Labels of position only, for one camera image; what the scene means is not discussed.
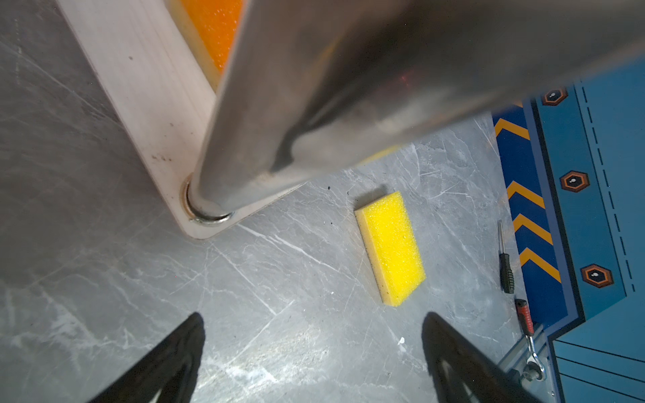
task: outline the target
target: metal ring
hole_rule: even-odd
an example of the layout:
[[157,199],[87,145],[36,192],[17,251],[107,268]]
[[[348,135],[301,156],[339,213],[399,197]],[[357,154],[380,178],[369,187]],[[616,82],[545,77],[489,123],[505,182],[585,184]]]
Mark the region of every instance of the metal ring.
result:
[[190,179],[192,177],[193,174],[191,173],[181,186],[181,206],[184,208],[186,214],[188,214],[190,220],[204,226],[216,226],[230,220],[230,218],[233,217],[233,214],[235,213],[234,211],[219,217],[208,217],[203,215],[190,205],[190,201],[188,200],[188,189],[190,187]]

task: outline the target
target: gray marble floor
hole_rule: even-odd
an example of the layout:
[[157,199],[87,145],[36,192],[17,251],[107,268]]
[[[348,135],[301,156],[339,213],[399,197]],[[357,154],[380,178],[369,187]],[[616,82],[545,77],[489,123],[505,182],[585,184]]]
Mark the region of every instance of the gray marble floor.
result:
[[[353,210],[396,190],[428,279],[390,308]],[[0,3],[3,401],[84,402],[199,311],[194,402],[433,402],[427,312],[493,360],[520,337],[498,285],[498,219],[511,240],[483,115],[187,239],[56,4]]]

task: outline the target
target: wooden board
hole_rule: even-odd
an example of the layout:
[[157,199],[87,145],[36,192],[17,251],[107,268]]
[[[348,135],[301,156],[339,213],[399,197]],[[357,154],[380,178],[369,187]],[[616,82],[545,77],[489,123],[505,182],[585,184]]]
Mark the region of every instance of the wooden board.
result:
[[209,238],[276,196],[219,226],[189,220],[183,182],[194,169],[215,94],[163,0],[59,0],[63,14],[181,229]]

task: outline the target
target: metal pole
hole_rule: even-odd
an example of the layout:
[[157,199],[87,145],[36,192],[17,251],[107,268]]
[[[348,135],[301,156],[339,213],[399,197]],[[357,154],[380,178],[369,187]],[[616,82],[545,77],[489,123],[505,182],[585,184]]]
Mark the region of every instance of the metal pole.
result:
[[644,37],[642,0],[249,0],[188,204],[217,222]]

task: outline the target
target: hexagonal symbol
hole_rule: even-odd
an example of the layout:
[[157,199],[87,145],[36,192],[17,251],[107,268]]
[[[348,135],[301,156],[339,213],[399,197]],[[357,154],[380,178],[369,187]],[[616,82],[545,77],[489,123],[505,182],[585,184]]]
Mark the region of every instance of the hexagonal symbol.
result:
[[578,193],[589,186],[589,175],[584,172],[569,171],[560,178],[562,189]]
[[567,98],[567,96],[569,96],[569,93],[564,87],[550,90],[546,94],[542,95],[542,105],[558,106],[565,98]]
[[584,282],[594,287],[603,288],[613,284],[613,275],[611,270],[597,264],[592,264],[582,268],[582,279]]

